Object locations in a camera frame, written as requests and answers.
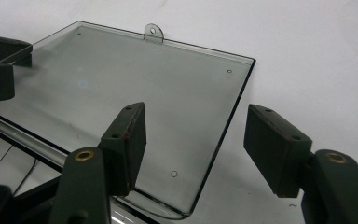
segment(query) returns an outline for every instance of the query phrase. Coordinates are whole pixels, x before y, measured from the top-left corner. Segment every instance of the brass screw hole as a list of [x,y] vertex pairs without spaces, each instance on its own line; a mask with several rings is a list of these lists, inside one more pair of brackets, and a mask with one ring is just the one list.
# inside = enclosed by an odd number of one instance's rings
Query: brass screw hole
[[345,157],[343,157],[342,155],[339,155],[338,153],[335,152],[329,152],[326,154],[327,158],[330,161],[336,162],[336,163],[347,163],[347,159]]
[[75,156],[77,161],[86,161],[94,156],[94,152],[90,150],[78,152]]

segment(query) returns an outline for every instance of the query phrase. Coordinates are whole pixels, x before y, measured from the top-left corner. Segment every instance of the clear acrylic sheet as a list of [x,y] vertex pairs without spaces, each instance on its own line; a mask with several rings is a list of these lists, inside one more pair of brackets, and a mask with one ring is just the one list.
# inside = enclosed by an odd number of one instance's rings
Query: clear acrylic sheet
[[0,139],[0,185],[10,187],[15,194],[32,172],[35,159]]
[[77,22],[15,67],[0,116],[73,151],[96,147],[126,105],[145,102],[147,146],[136,188],[120,199],[161,217],[191,215],[254,59]]

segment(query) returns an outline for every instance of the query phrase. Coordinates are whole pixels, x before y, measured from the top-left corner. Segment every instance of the screw hole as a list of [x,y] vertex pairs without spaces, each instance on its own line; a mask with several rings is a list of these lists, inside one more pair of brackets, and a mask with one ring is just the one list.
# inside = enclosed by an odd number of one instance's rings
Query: screw hole
[[301,138],[298,137],[298,136],[296,136],[296,135],[293,135],[292,138],[295,139],[295,140],[297,140],[297,141],[301,140]]
[[171,172],[171,176],[172,176],[172,177],[177,177],[177,176],[178,176],[177,171],[172,171],[172,172]]
[[87,216],[88,214],[86,211],[77,211],[68,218],[68,224],[83,224],[85,223]]
[[76,154],[75,160],[77,160],[77,161],[86,161],[86,160],[92,158],[93,156],[94,156],[93,151],[89,151],[89,150],[81,151],[81,152],[78,152]]
[[329,152],[326,154],[327,158],[330,161],[336,162],[336,163],[347,163],[347,159],[343,157],[342,155],[339,155],[335,152]]

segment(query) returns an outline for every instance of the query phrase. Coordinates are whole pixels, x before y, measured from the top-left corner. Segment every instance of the hole in acrylic sheet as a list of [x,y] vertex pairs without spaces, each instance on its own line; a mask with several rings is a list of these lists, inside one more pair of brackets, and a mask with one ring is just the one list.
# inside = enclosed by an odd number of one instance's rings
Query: hole in acrylic sheet
[[177,177],[177,176],[178,176],[178,172],[177,172],[177,171],[172,171],[172,172],[171,172],[171,176],[172,176],[172,177]]

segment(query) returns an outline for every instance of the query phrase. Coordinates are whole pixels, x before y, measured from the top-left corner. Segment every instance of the transparent plastic panel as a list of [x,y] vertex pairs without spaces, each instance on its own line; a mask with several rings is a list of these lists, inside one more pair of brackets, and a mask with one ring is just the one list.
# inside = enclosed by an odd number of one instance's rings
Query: transparent plastic panel
[[15,193],[30,174],[35,159],[0,139],[0,185]]
[[77,22],[36,43],[15,68],[0,116],[73,151],[96,147],[126,105],[145,102],[147,146],[127,203],[190,215],[255,60]]

